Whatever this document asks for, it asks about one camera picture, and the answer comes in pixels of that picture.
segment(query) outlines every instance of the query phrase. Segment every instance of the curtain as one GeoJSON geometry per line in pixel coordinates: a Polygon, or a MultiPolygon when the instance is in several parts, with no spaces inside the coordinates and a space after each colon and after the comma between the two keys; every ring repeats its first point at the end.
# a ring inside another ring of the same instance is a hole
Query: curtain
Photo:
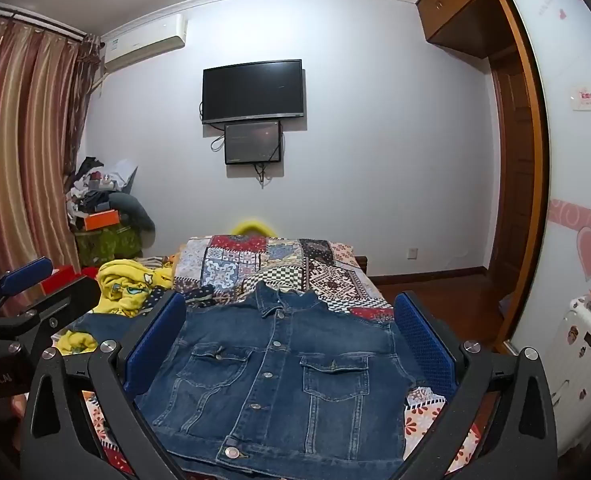
{"type": "Polygon", "coordinates": [[[93,76],[100,66],[100,38],[88,34],[82,40],[69,101],[69,119],[64,141],[64,190],[70,189],[76,174],[76,157],[80,148],[82,129],[87,117],[93,76]]]}
{"type": "Polygon", "coordinates": [[[79,268],[62,187],[79,48],[0,18],[0,272],[39,256],[79,268]]]}

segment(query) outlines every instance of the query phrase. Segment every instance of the metal screw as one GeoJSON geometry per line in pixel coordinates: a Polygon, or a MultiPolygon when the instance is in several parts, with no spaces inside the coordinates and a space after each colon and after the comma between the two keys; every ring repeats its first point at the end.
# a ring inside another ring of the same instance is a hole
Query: metal screw
{"type": "Polygon", "coordinates": [[[527,347],[525,348],[525,357],[531,359],[531,361],[536,361],[540,356],[535,348],[527,347]]]}
{"type": "Polygon", "coordinates": [[[56,348],[53,348],[53,346],[50,346],[49,348],[47,348],[44,352],[42,352],[42,358],[46,359],[47,361],[49,359],[51,359],[54,355],[56,355],[56,352],[58,350],[56,348]]]}
{"type": "Polygon", "coordinates": [[[113,339],[107,339],[100,345],[100,351],[104,354],[110,354],[116,349],[116,346],[118,346],[118,343],[116,343],[113,339]]]}
{"type": "Polygon", "coordinates": [[[465,341],[464,349],[472,354],[477,354],[482,347],[480,347],[480,343],[477,341],[465,341]]]}

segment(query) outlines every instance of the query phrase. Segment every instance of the yellow blanket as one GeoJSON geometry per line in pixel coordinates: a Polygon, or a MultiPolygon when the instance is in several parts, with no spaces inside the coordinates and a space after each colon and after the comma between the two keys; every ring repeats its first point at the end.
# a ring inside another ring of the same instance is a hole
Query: yellow blanket
{"type": "MultiPolygon", "coordinates": [[[[147,269],[133,260],[113,260],[100,267],[96,281],[102,296],[93,312],[133,317],[154,286],[172,287],[172,268],[147,269]]],[[[90,335],[67,331],[56,347],[63,355],[92,352],[98,343],[90,335]]]]}

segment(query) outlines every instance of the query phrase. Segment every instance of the flat screen tv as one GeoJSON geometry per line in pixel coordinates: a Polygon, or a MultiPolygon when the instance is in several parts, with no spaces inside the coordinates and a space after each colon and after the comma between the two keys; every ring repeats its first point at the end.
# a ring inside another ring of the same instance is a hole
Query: flat screen tv
{"type": "Polygon", "coordinates": [[[304,116],[302,60],[209,68],[202,78],[202,122],[304,116]]]}

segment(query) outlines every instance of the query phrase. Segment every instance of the patterned bedspread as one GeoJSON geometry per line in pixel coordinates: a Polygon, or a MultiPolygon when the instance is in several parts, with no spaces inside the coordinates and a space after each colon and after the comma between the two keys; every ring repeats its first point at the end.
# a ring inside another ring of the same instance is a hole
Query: patterned bedspread
{"type": "MultiPolygon", "coordinates": [[[[393,308],[360,269],[353,248],[326,240],[215,235],[191,238],[176,255],[173,285],[179,292],[213,285],[218,303],[242,300],[264,280],[273,288],[313,289],[330,310],[372,320],[393,319],[393,308]]],[[[111,437],[98,402],[85,394],[87,408],[109,462],[132,473],[111,437]]],[[[430,388],[419,388],[407,398],[404,432],[405,458],[415,449],[446,404],[430,388]]],[[[474,427],[469,432],[449,471],[469,462],[480,439],[474,427]]],[[[187,473],[188,479],[205,479],[187,473]]]]}
{"type": "Polygon", "coordinates": [[[262,280],[284,290],[312,288],[334,311],[391,307],[360,269],[352,247],[309,238],[191,238],[178,255],[173,284],[181,292],[213,285],[216,299],[229,303],[262,280]]]}

